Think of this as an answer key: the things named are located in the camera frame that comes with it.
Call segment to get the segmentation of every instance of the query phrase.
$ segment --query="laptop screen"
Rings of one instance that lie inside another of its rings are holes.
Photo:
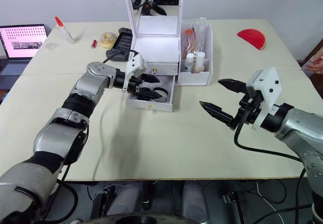
[[[8,58],[34,57],[46,38],[44,25],[0,27],[0,39]]]

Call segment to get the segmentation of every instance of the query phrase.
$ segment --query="human hand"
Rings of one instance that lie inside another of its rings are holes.
[[[316,74],[323,74],[323,47],[310,59],[313,65],[308,65],[307,70],[314,71]]]

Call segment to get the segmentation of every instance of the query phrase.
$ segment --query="white bottle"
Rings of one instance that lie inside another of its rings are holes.
[[[191,72],[193,67],[194,54],[189,53],[186,55],[186,60],[184,64],[184,70],[186,72]]]
[[[204,71],[204,65],[203,65],[204,58],[205,58],[205,53],[202,51],[199,51],[197,53],[195,66],[193,67],[193,74],[198,74],[199,72]]]
[[[64,34],[66,40],[70,43],[70,44],[74,44],[75,40],[73,39],[73,37],[71,36],[70,32],[65,28],[64,24],[60,21],[60,19],[55,16],[55,20],[57,21],[58,26],[60,27],[62,33]]]

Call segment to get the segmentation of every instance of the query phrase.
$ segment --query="mirror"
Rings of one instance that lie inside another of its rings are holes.
[[[179,0],[131,0],[137,34],[176,35]]]

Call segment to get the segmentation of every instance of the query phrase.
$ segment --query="white wall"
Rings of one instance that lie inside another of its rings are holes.
[[[322,11],[323,0],[184,0],[183,18],[267,19],[301,60],[323,38]],[[64,22],[128,20],[125,0],[0,0],[0,25],[52,28],[55,15]]]

